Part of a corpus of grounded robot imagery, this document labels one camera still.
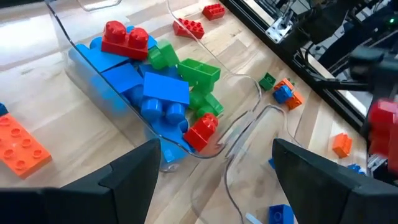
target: green lego brick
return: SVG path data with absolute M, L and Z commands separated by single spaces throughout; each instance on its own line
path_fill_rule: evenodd
M 201 83 L 202 86 L 210 85 L 219 80 L 221 75 L 220 68 L 190 58 L 179 63 L 177 72 L 190 86 L 197 83 Z
M 177 65 L 180 63 L 180 59 L 178 59 L 177 54 L 174 51 L 172 44 L 170 44 L 167 40 L 161 40 L 157 43 L 157 48 L 160 50 L 160 53 L 165 58 L 167 65 L 169 67 Z
M 276 82 L 276 79 L 274 77 L 272 77 L 272 75 L 270 75 L 267 72 L 266 75 L 264 76 L 264 78 L 262 78 L 259 81 L 259 84 L 265 91 L 267 91 L 267 90 L 272 89 L 272 87 L 274 87 L 275 82 Z
M 160 70 L 167 66 L 166 58 L 156 46 L 149 49 L 148 60 L 154 69 Z

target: red lego brick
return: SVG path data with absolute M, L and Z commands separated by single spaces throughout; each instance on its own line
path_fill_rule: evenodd
M 0 117 L 0 158 L 22 179 L 52 160 L 50 153 L 10 114 Z
M 183 135 L 186 142 L 200 152 L 208 144 L 209 138 L 216 132 L 218 120 L 211 113 L 205 114 Z
M 180 21 L 187 29 L 184 29 L 176 21 L 173 22 L 174 34 L 181 37 L 193 38 L 192 35 L 187 31 L 189 30 L 197 39 L 201 39 L 205 35 L 205 30 L 201 26 L 200 22 L 189 21 L 188 19 L 181 19 Z
M 148 33 L 142 28 L 134 28 L 130 33 L 118 21 L 106 23 L 101 50 L 136 60 L 145 60 L 148 55 Z
M 201 12 L 205 17 L 212 21 L 213 19 L 221 18 L 225 15 L 225 8 L 220 4 L 212 4 L 203 8 Z

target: orange 2x4 brick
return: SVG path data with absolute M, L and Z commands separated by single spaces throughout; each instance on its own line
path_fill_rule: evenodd
M 337 154 L 337 156 L 341 159 L 349 156 L 352 144 L 353 140 L 350 137 L 348 137 L 347 134 L 340 133 L 335 137 L 335 141 L 333 142 L 333 150 Z
M 287 78 L 284 78 L 282 81 L 276 84 L 276 86 L 274 86 L 274 90 L 278 90 L 282 85 L 287 85 L 290 90 L 293 90 L 294 88 L 293 84 Z
M 50 153 L 9 113 L 0 117 L 0 158 L 22 179 L 52 160 Z

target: lego stud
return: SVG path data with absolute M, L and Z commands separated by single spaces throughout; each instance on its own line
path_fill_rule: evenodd
M 13 155 L 14 155 L 14 150 L 12 149 L 7 149 L 3 153 L 5 159 L 11 159 Z
M 21 135 L 21 130 L 19 128 L 13 128 L 11 130 L 12 137 L 19 137 Z
M 109 21 L 105 25 L 104 36 L 111 42 L 124 42 L 126 37 L 126 28 L 121 22 Z
M 26 163 L 25 163 L 25 161 L 22 161 L 22 160 L 17 161 L 16 164 L 15 164 L 15 168 L 16 168 L 17 170 L 23 170 L 23 169 L 25 169 L 25 168 L 26 168 Z
M 129 46 L 136 49 L 146 48 L 148 39 L 148 33 L 143 28 L 134 28 L 130 32 Z
M 38 159 L 38 158 L 40 158 L 42 156 L 42 154 L 43 154 L 43 151 L 41 151 L 40 149 L 36 149 L 33 152 L 33 158 Z
M 274 214 L 274 220 L 275 222 L 280 222 L 282 221 L 282 214 L 280 212 L 275 212 Z
M 10 120 L 8 118 L 0 118 L 0 126 L 9 126 Z
M 148 122 L 155 121 L 162 116 L 162 107 L 162 102 L 158 99 L 151 98 L 148 100 L 144 100 L 141 104 L 141 115 Z
M 180 103 L 171 104 L 166 111 L 166 119 L 170 124 L 178 124 L 185 119 L 185 107 Z
M 32 145 L 32 140 L 24 139 L 22 140 L 22 147 L 30 147 Z

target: wooden table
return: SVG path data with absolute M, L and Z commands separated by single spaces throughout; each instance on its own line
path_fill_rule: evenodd
M 170 23 L 161 22 L 168 16 L 165 4 L 150 0 L 137 5 L 139 2 L 133 1 L 135 4 L 132 4 L 131 1 L 123 1 L 124 10 L 119 11 L 114 19 L 140 21 L 144 27 L 145 18 L 157 19 L 156 24 L 160 25 L 152 27 L 151 34 L 172 38 L 180 58 L 208 56 L 202 56 L 189 39 L 176 41 Z M 287 129 L 295 141 L 288 131 L 281 128 L 284 123 L 282 114 L 269 109 L 251 126 L 252 133 L 246 136 L 248 140 L 241 142 L 241 152 L 232 162 L 226 181 L 243 215 L 249 211 L 266 223 L 268 206 L 287 203 L 274 171 L 267 164 L 275 137 L 287 138 L 339 164 L 357 163 L 366 167 L 364 139 L 232 13 L 227 12 L 224 18 L 210 22 L 200 13 L 209 2 L 171 2 L 177 17 L 203 23 L 206 34 L 202 43 L 232 72 L 248 74 L 255 80 L 262 78 L 266 72 L 277 80 L 290 77 L 296 83 L 297 91 L 305 98 L 302 106 L 287 113 Z M 79 16 L 76 14 L 78 10 L 68 8 L 68 4 L 62 7 L 68 9 L 61 15 L 66 23 Z M 89 19 L 89 16 L 90 13 L 81 20 Z M 1 33 L 6 34 L 2 35 L 0 45 L 0 99 L 53 157 L 53 162 L 26 180 L 20 180 L 4 164 L 0 164 L 1 187 L 61 187 L 137 146 L 128 141 L 65 74 L 57 36 L 44 4 L 1 10 L 0 19 L 4 21 Z M 74 29 L 72 35 L 80 37 L 82 42 L 89 42 L 99 35 L 98 29 L 79 28 Z M 326 77 L 330 75 L 320 65 L 317 66 Z M 233 86 L 233 82 L 234 78 L 224 74 L 215 90 L 215 95 L 226 107 L 242 103 L 235 100 L 235 95 L 223 94 L 223 88 Z M 248 89 L 250 83 L 236 86 L 234 94 L 237 98 L 255 100 L 249 98 L 253 94 L 245 97 L 245 91 L 255 91 L 254 86 Z M 352 101 L 361 107 L 354 98 Z M 262 92 L 254 114 L 260 113 L 269 103 L 275 104 L 271 94 Z M 331 150 L 333 136 L 340 132 L 348 133 L 353 138 L 351 155 L 345 159 L 338 159 Z M 160 173 L 147 223 L 239 223 L 239 216 L 226 195 L 221 179 L 225 164 L 223 156 L 205 161 L 189 157 L 177 172 Z

